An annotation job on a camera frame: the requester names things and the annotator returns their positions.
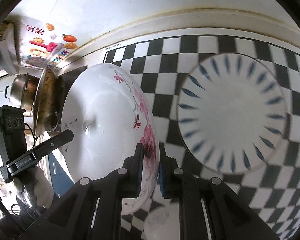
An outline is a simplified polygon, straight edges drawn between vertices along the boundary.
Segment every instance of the stainless steel pot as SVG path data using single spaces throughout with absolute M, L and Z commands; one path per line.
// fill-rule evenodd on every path
M 11 85 L 9 101 L 12 105 L 25 109 L 25 116 L 33 116 L 33 102 L 38 83 L 38 77 L 27 73 L 16 76 Z M 4 92 L 5 98 L 8 98 L 8 87 L 10 86 L 7 86 Z

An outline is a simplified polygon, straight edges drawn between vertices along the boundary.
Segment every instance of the blue leaf motif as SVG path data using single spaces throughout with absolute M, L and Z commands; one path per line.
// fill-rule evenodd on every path
M 253 75 L 254 73 L 254 70 L 256 68 L 256 63 L 254 61 L 252 61 L 251 65 L 250 65 L 250 68 L 248 70 L 248 75 L 247 75 L 247 79 L 248 78 L 251 78 L 251 76 Z
M 243 163 L 244 163 L 244 166 L 246 166 L 246 168 L 248 170 L 250 170 L 250 162 L 249 162 L 249 159 L 248 159 L 245 151 L 243 151 Z
M 200 151 L 201 147 L 204 145 L 205 141 L 202 140 L 201 142 L 195 144 L 193 147 L 192 147 L 192 150 L 191 152 L 192 153 L 197 153 L 198 151 Z
M 274 128 L 271 128 L 271 127 L 266 127 L 266 126 L 265 126 L 265 128 L 267 130 L 269 130 L 270 132 L 274 133 L 274 134 L 281 134 L 281 132 L 277 129 L 274 129 Z
M 282 100 L 283 100 L 283 97 L 276 97 L 276 98 L 270 99 L 268 102 L 266 102 L 266 104 L 274 105 L 274 104 L 280 103 Z
M 214 152 L 214 149 L 215 149 L 215 147 L 212 146 L 211 149 L 209 150 L 207 156 L 204 158 L 203 164 L 206 164 L 210 160 L 210 158 L 211 158 L 211 156 L 212 156 L 212 154 Z
M 230 74 L 230 63 L 229 63 L 228 55 L 225 55 L 225 65 L 226 65 L 228 74 Z
M 237 62 L 237 74 L 240 74 L 241 71 L 241 67 L 242 67 L 242 59 L 241 56 L 238 56 L 238 62 Z
M 231 158 L 231 164 L 230 164 L 231 171 L 235 171 L 235 159 L 234 159 L 234 153 L 232 153 L 232 158 Z
M 189 105 L 186 105 L 186 104 L 179 104 L 179 106 L 182 108 L 182 109 L 198 109 L 196 107 L 193 107 L 193 106 L 189 106 Z
M 198 87 L 201 87 L 202 89 L 204 89 L 198 82 L 198 80 L 196 80 L 196 78 L 194 78 L 193 76 L 189 75 L 189 78 L 191 79 L 191 81 L 197 85 Z
M 200 130 L 194 130 L 194 131 L 189 131 L 189 132 L 186 132 L 185 134 L 184 134 L 184 138 L 190 138 L 190 137 L 192 137 L 194 134 L 196 134 L 196 133 L 198 133 Z
M 204 75 L 207 79 L 209 79 L 211 81 L 208 72 L 206 71 L 206 69 L 201 64 L 199 64 L 199 70 L 200 70 L 202 75 Z
M 218 164 L 217 164 L 217 169 L 218 169 L 218 171 L 222 168 L 222 166 L 223 166 L 223 160 L 224 160 L 224 154 L 222 153 L 222 155 L 221 155 L 221 157 L 220 157 L 220 159 L 219 159 L 219 161 L 218 161 Z
M 275 86 L 275 83 L 272 82 L 269 86 L 267 86 L 266 88 L 264 88 L 264 89 L 261 91 L 261 93 L 264 94 L 264 93 L 266 93 L 266 92 L 269 92 L 271 89 L 274 88 L 274 86 Z
M 193 98 L 200 98 L 199 96 L 197 96 L 195 93 L 193 93 L 192 91 L 186 89 L 186 88 L 182 88 L 182 91 L 188 95 L 188 96 L 191 96 Z
M 220 76 L 218 65 L 214 58 L 211 58 L 211 65 L 218 76 Z
M 265 145 L 267 145 L 271 149 L 275 149 L 274 145 L 269 140 L 267 140 L 266 138 L 261 137 L 260 135 L 259 135 L 259 137 L 261 138 L 261 140 L 263 141 L 263 143 Z
M 279 120 L 285 119 L 285 117 L 282 116 L 281 114 L 268 114 L 267 117 L 271 119 L 279 119 Z
M 259 157 L 260 160 L 266 162 L 265 158 L 263 157 L 262 153 L 260 152 L 260 150 L 257 148 L 257 146 L 253 145 L 254 148 L 256 149 L 256 153 L 257 153 L 257 156 Z
M 189 123 L 189 122 L 194 122 L 197 120 L 198 120 L 197 118 L 184 118 L 184 119 L 181 119 L 179 122 L 180 123 Z
M 267 73 L 266 72 L 263 72 L 257 79 L 257 85 L 261 84 L 264 80 L 265 80 L 265 77 L 266 77 Z

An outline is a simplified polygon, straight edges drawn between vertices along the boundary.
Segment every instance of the checkered mat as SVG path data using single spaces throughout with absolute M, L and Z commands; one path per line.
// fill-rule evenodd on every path
M 177 97 L 187 73 L 207 57 L 242 53 L 258 59 L 277 77 L 285 95 L 287 125 L 281 149 L 268 165 L 246 175 L 221 175 L 202 166 L 184 147 L 176 121 Z M 156 131 L 168 156 L 194 175 L 226 182 L 277 233 L 292 236 L 300 225 L 300 55 L 263 41 L 226 35 L 183 35 L 143 41 L 106 52 L 104 63 L 126 70 L 145 93 Z M 123 216 L 123 231 L 146 239 L 149 211 L 168 204 L 159 186 L 133 215 Z

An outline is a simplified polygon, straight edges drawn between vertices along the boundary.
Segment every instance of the black pan handle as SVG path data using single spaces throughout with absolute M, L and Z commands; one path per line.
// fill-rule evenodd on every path
M 7 98 L 8 87 L 11 87 L 11 86 L 6 86 L 6 89 L 4 90 L 4 97 L 5 98 Z

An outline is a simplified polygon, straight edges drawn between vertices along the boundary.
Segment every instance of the silver screw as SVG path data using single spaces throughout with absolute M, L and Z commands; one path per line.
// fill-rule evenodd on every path
M 82 179 L 80 179 L 80 184 L 81 185 L 87 185 L 88 183 L 89 183 L 89 178 L 82 178 Z
M 120 168 L 120 169 L 118 169 L 118 173 L 119 174 L 126 174 L 127 173 L 127 169 L 126 168 Z
M 221 179 L 217 178 L 217 177 L 213 177 L 211 179 L 211 182 L 214 184 L 214 185 L 219 185 L 221 184 Z
M 176 168 L 173 172 L 177 175 L 181 175 L 181 174 L 183 174 L 183 169 Z

